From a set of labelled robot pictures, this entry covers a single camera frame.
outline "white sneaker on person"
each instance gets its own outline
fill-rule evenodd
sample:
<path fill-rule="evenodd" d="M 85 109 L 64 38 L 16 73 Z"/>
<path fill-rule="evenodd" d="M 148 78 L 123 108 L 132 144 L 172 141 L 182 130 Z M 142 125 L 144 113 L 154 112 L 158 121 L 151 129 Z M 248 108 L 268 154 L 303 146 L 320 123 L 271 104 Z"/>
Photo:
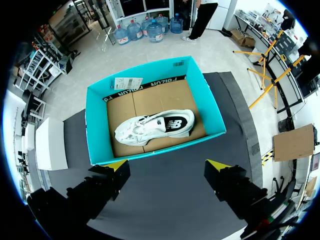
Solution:
<path fill-rule="evenodd" d="M 196 43 L 197 42 L 196 39 L 190 39 L 188 36 L 182 36 L 181 39 L 184 40 L 184 41 L 187 41 L 187 42 L 192 42 L 192 43 Z"/>
<path fill-rule="evenodd" d="M 135 116 L 121 123 L 115 139 L 129 146 L 145 146 L 149 140 L 163 137 L 190 136 L 195 115 L 189 110 L 167 110 L 149 116 Z"/>

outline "blue water bottle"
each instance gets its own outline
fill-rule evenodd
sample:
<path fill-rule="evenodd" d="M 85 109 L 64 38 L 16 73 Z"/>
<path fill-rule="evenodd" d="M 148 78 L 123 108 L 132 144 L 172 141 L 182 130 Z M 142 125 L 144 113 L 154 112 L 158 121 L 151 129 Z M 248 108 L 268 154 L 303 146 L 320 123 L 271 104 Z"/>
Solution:
<path fill-rule="evenodd" d="M 146 29 L 150 42 L 159 43 L 162 41 L 162 39 L 164 39 L 162 25 L 157 23 L 155 19 L 152 20 L 152 23 Z"/>
<path fill-rule="evenodd" d="M 122 28 L 120 25 L 117 26 L 117 29 L 114 31 L 113 35 L 120 45 L 124 45 L 130 42 L 128 31 Z"/>
<path fill-rule="evenodd" d="M 170 31 L 174 34 L 180 34 L 183 32 L 184 20 L 179 17 L 179 13 L 176 13 L 173 18 L 170 19 Z"/>
<path fill-rule="evenodd" d="M 155 21 L 158 24 L 162 25 L 162 32 L 164 34 L 166 34 L 169 31 L 168 18 L 166 16 L 162 16 L 162 14 L 160 13 L 159 16 L 155 18 Z"/>
<path fill-rule="evenodd" d="M 152 24 L 152 19 L 149 19 L 147 16 L 145 20 L 141 23 L 141 30 L 144 36 L 148 37 L 147 27 Z"/>
<path fill-rule="evenodd" d="M 126 28 L 126 30 L 129 33 L 129 37 L 132 41 L 136 41 L 138 39 L 143 38 L 143 34 L 142 34 L 142 30 L 141 30 L 141 26 L 139 23 L 134 22 L 134 20 L 131 20 L 131 23 L 129 24 L 129 26 Z"/>

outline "price tag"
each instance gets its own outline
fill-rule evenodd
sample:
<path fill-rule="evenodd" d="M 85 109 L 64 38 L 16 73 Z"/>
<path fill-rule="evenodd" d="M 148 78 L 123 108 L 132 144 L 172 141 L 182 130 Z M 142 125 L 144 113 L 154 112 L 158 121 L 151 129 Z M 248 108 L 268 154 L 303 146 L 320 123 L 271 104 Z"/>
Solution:
<path fill-rule="evenodd" d="M 114 79 L 115 90 L 139 89 L 142 83 L 142 77 L 116 77 Z"/>

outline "barcode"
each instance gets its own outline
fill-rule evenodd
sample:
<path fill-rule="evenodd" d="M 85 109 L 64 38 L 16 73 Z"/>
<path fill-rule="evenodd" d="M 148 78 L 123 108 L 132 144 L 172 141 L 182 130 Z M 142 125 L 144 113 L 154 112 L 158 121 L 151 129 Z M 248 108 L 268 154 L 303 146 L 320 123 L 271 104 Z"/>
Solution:
<path fill-rule="evenodd" d="M 173 66 L 174 66 L 174 67 L 179 67 L 179 66 L 182 66 L 183 64 L 185 64 L 184 61 L 174 62 L 174 63 L 173 63 Z"/>
<path fill-rule="evenodd" d="M 129 82 L 128 82 L 128 87 L 127 87 L 128 89 L 131 89 L 132 81 L 133 81 L 133 79 L 130 78 L 130 79 L 129 79 Z"/>

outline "new balance logo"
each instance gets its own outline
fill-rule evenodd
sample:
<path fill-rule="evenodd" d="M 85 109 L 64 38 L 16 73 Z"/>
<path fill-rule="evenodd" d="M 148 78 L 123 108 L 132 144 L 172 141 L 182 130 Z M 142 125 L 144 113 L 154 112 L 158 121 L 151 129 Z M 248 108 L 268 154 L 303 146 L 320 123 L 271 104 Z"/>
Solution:
<path fill-rule="evenodd" d="M 181 127 L 182 120 L 169 121 L 166 129 L 178 129 Z"/>

